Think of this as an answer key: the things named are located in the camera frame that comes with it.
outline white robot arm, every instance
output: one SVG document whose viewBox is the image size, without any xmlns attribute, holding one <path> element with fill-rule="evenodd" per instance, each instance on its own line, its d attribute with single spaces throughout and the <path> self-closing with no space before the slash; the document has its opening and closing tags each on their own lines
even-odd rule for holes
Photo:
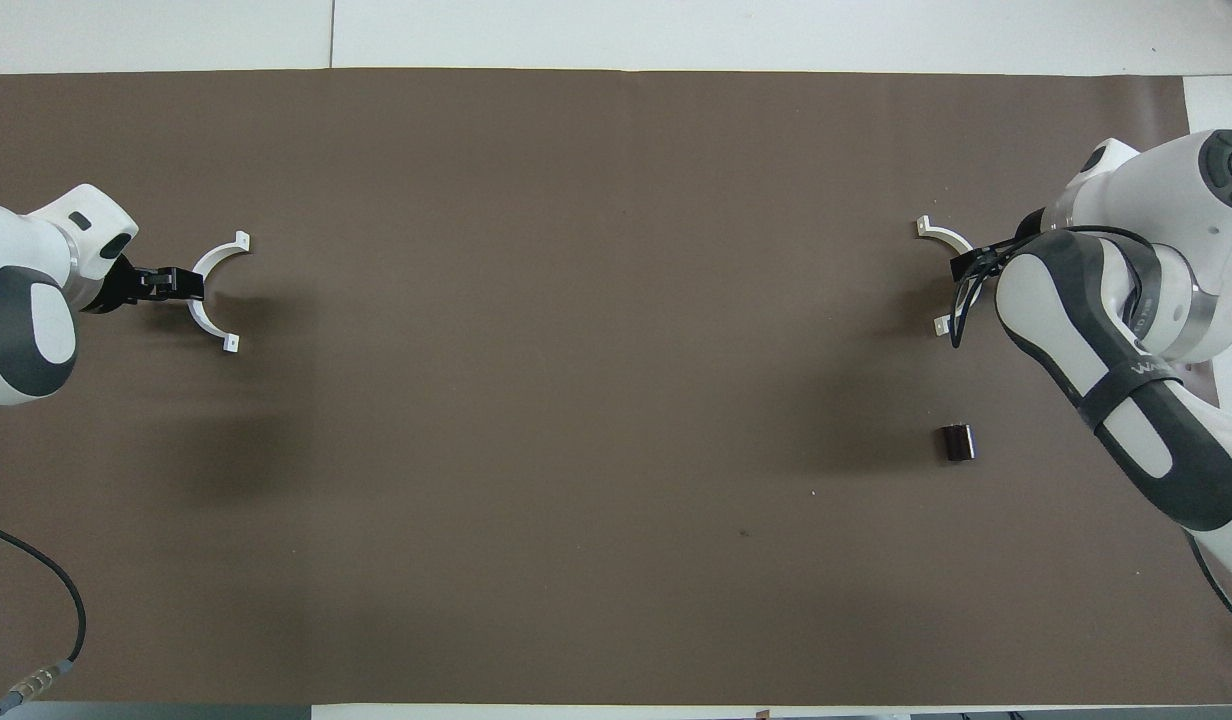
<svg viewBox="0 0 1232 720">
<path fill-rule="evenodd" d="M 42 210 L 0 208 L 0 406 L 46 397 L 75 362 L 73 311 L 108 313 L 137 300 L 202 300 L 203 279 L 133 268 L 136 222 L 81 184 Z"/>
<path fill-rule="evenodd" d="M 1143 154 L 1105 141 L 1014 240 L 970 255 L 955 272 L 1000 270 L 997 313 L 1015 345 L 1143 496 L 1232 571 L 1232 415 L 1172 367 L 1232 343 L 1232 131 Z"/>
</svg>

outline brown mat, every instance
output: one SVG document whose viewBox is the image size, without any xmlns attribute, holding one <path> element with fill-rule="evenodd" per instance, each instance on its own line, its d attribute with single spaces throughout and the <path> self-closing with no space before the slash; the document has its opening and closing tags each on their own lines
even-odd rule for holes
<svg viewBox="0 0 1232 720">
<path fill-rule="evenodd" d="M 75 575 L 58 698 L 1221 703 L 1180 533 L 949 252 L 1178 78 L 334 70 L 0 76 L 0 203 L 73 184 L 182 306 L 81 318 L 0 411 L 0 525 Z M 966 420 L 981 459 L 941 461 Z M 0 547 L 0 692 L 68 647 Z"/>
</svg>

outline cable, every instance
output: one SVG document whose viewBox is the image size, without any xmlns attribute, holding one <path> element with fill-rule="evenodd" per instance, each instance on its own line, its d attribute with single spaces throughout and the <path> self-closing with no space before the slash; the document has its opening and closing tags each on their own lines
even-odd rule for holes
<svg viewBox="0 0 1232 720">
<path fill-rule="evenodd" d="M 1232 615 L 1232 600 L 1230 600 L 1228 594 L 1225 594 L 1225 589 L 1221 589 L 1216 578 L 1211 576 L 1211 568 L 1207 566 L 1207 560 L 1202 556 L 1202 551 L 1198 550 L 1196 539 L 1193 539 L 1193 535 L 1189 534 L 1188 530 L 1181 529 L 1181 531 L 1184 533 L 1186 541 L 1189 541 L 1189 551 L 1193 552 L 1193 558 L 1198 561 L 1198 568 L 1202 571 L 1202 577 L 1207 579 L 1207 584 L 1211 586 L 1211 589 L 1216 593 L 1216 597 L 1220 598 L 1220 602 L 1225 604 L 1225 610 L 1228 610 L 1230 615 Z"/>
<path fill-rule="evenodd" d="M 43 551 L 39 551 L 38 547 L 32 546 L 32 544 L 30 542 L 22 541 L 21 538 L 16 538 L 11 533 L 4 533 L 2 530 L 0 530 L 0 541 L 12 544 L 12 546 L 16 547 L 21 547 L 22 551 L 34 557 L 34 560 L 48 566 L 48 570 L 52 570 L 53 573 L 55 573 L 55 577 L 59 578 L 60 582 L 64 584 L 64 589 L 69 591 L 69 600 L 73 600 L 73 610 L 78 615 L 78 630 L 75 637 L 73 637 L 73 650 L 69 651 L 67 660 L 69 662 L 78 660 L 78 653 L 83 651 L 83 641 L 87 636 L 87 613 L 84 610 L 83 607 L 83 597 L 81 594 L 78 594 L 78 588 L 75 584 L 73 584 L 73 579 L 69 578 L 69 573 L 67 573 L 62 566 L 57 565 L 55 560 L 52 560 L 51 557 L 46 556 Z"/>
<path fill-rule="evenodd" d="M 73 639 L 73 650 L 69 651 L 68 660 L 60 660 L 57 665 L 47 665 L 39 667 L 34 673 L 26 676 L 25 679 L 12 685 L 12 689 L 2 697 L 0 700 L 0 715 L 15 706 L 22 705 L 22 703 L 31 702 L 41 693 L 46 692 L 54 679 L 59 678 L 64 673 L 68 673 L 69 667 L 73 667 L 73 661 L 78 660 L 78 653 L 83 651 L 83 641 L 87 636 L 87 613 L 83 607 L 83 597 L 78 594 L 78 588 L 73 584 L 73 579 L 69 578 L 69 573 L 60 568 L 59 565 L 51 557 L 46 556 L 43 551 L 38 547 L 32 546 L 32 544 L 22 541 L 21 538 L 14 536 L 11 533 L 5 533 L 0 530 L 0 541 L 11 544 L 14 547 L 20 547 L 34 560 L 48 566 L 55 573 L 55 577 L 60 579 L 64 584 L 64 589 L 69 591 L 69 600 L 73 600 L 73 610 L 78 619 L 78 630 L 75 637 Z"/>
<path fill-rule="evenodd" d="M 1143 247 L 1152 249 L 1152 243 L 1146 240 L 1138 233 L 1132 231 L 1114 227 L 1114 224 L 1071 224 L 1071 227 L 1063 228 L 1069 232 L 1101 232 L 1108 234 L 1116 234 L 1129 240 L 1141 243 Z M 958 346 L 963 342 L 963 328 L 967 325 L 967 313 L 972 309 L 972 300 L 981 291 L 981 286 L 986 284 L 987 279 L 997 277 L 1003 272 L 1003 268 L 1013 259 L 1015 255 L 1027 245 L 1029 242 L 1035 240 L 1041 233 L 1031 233 L 1009 238 L 1009 240 L 995 242 L 994 245 L 977 247 L 971 252 L 971 260 L 967 269 L 963 270 L 962 277 L 954 286 L 954 298 L 950 301 L 949 307 L 949 340 L 951 345 Z M 1132 271 L 1132 292 L 1129 292 L 1127 302 L 1124 302 L 1124 324 L 1131 323 L 1133 313 L 1136 313 L 1136 307 L 1141 302 L 1141 276 Z"/>
</svg>

